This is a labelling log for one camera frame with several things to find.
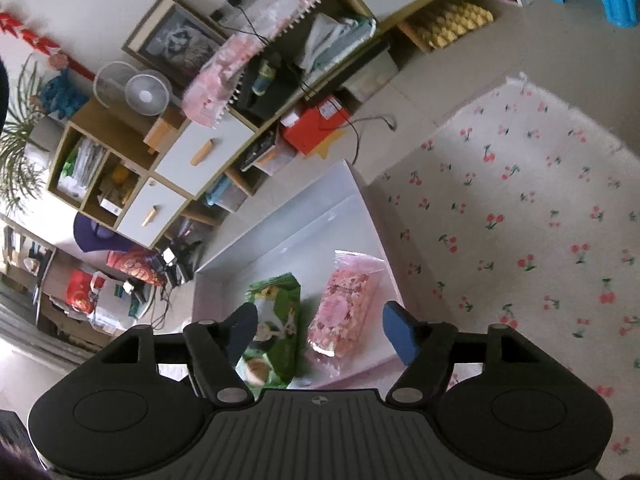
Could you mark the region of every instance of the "yellow egg carton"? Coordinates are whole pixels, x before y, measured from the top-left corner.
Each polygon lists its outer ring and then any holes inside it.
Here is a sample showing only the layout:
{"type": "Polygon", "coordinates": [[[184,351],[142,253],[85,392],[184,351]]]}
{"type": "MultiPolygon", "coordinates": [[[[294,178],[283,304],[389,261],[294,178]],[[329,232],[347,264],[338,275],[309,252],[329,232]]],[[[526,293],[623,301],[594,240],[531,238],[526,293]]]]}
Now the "yellow egg carton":
{"type": "Polygon", "coordinates": [[[418,33],[432,48],[445,48],[470,30],[494,22],[491,12],[468,2],[446,4],[439,14],[430,14],[418,33]]]}

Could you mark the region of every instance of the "red decoration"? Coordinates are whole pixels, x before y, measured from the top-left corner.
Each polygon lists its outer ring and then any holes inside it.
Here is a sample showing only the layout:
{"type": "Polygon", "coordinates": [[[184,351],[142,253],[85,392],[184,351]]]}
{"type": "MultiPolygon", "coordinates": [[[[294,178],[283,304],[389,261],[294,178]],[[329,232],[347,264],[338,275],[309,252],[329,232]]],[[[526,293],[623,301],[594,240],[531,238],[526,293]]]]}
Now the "red decoration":
{"type": "MultiPolygon", "coordinates": [[[[0,30],[5,34],[11,34],[14,38],[22,38],[34,50],[43,53],[45,56],[60,54],[60,46],[55,41],[39,36],[31,29],[24,27],[24,23],[16,20],[8,12],[0,12],[0,30]]],[[[68,66],[71,70],[87,78],[89,81],[95,79],[95,74],[78,63],[71,57],[68,58],[68,66]]]]}

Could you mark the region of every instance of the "white plastic bag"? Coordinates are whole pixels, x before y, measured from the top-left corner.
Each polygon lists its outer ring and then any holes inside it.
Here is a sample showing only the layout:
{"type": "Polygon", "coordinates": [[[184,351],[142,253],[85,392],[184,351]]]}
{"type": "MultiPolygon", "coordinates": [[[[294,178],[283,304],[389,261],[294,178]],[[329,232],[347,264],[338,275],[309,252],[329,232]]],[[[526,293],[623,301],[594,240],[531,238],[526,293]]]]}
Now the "white plastic bag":
{"type": "Polygon", "coordinates": [[[96,272],[91,278],[91,290],[97,295],[93,321],[101,325],[112,326],[119,330],[128,330],[136,323],[136,317],[130,315],[132,297],[124,291],[124,282],[112,280],[106,274],[96,272]],[[98,278],[104,285],[97,287],[98,278]]]}

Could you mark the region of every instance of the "spider plant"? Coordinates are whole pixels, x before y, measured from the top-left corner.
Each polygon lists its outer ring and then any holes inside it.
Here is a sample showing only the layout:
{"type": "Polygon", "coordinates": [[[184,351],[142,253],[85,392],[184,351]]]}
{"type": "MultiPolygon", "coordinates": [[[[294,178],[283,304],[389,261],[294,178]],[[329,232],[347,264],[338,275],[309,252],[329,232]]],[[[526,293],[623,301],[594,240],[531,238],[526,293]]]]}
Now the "spider plant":
{"type": "Polygon", "coordinates": [[[47,151],[29,138],[35,125],[44,117],[44,113],[30,104],[30,97],[38,95],[44,84],[42,76],[38,75],[38,63],[29,68],[30,57],[20,70],[0,134],[0,202],[7,215],[24,213],[24,199],[40,197],[44,186],[44,170],[24,156],[27,144],[47,151]]]}

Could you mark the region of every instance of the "pink snack package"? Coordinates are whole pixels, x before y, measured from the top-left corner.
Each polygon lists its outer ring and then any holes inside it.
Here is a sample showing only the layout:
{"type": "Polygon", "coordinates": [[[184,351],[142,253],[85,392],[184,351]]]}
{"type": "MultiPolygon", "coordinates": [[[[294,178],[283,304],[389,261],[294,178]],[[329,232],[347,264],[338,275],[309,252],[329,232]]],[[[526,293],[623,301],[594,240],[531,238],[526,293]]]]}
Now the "pink snack package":
{"type": "Polygon", "coordinates": [[[369,305],[378,288],[383,260],[368,254],[335,251],[336,270],[326,284],[307,341],[316,360],[339,370],[358,343],[369,305]]]}

